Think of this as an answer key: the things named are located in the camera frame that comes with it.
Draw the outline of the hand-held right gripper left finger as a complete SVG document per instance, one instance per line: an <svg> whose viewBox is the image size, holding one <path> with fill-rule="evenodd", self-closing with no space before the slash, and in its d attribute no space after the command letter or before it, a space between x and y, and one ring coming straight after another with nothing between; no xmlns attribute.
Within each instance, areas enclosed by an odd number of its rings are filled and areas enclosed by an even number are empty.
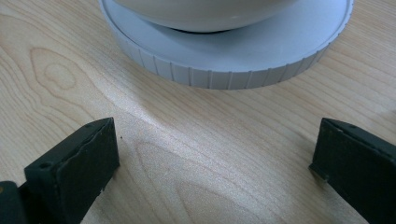
<svg viewBox="0 0 396 224"><path fill-rule="evenodd" d="M28 220L79 224L119 166L114 119L82 126L24 168Z"/></svg>

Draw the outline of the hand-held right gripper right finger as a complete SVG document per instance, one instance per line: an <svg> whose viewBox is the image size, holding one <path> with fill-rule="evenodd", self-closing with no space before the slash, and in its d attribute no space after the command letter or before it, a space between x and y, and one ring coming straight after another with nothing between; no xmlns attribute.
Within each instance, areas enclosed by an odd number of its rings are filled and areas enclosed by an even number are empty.
<svg viewBox="0 0 396 224"><path fill-rule="evenodd" d="M321 120L310 169L370 224L396 224L396 146L336 119Z"/></svg>

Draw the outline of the white key stand with post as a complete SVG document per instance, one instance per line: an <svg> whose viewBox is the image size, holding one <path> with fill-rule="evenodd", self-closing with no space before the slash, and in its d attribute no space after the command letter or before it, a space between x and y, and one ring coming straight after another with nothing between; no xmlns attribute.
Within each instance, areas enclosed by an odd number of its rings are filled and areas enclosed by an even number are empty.
<svg viewBox="0 0 396 224"><path fill-rule="evenodd" d="M309 69L342 33L354 0L299 0L247 27L193 34L138 18L114 0L99 0L120 49L151 73L211 90L253 89Z"/></svg>

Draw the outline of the white bowl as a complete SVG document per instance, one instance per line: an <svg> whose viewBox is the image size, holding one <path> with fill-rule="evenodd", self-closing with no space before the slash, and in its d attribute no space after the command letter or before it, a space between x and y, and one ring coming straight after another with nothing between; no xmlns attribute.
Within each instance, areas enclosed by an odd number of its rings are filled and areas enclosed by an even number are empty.
<svg viewBox="0 0 396 224"><path fill-rule="evenodd" d="M232 30L263 21L298 0L114 0L152 23L194 33Z"/></svg>

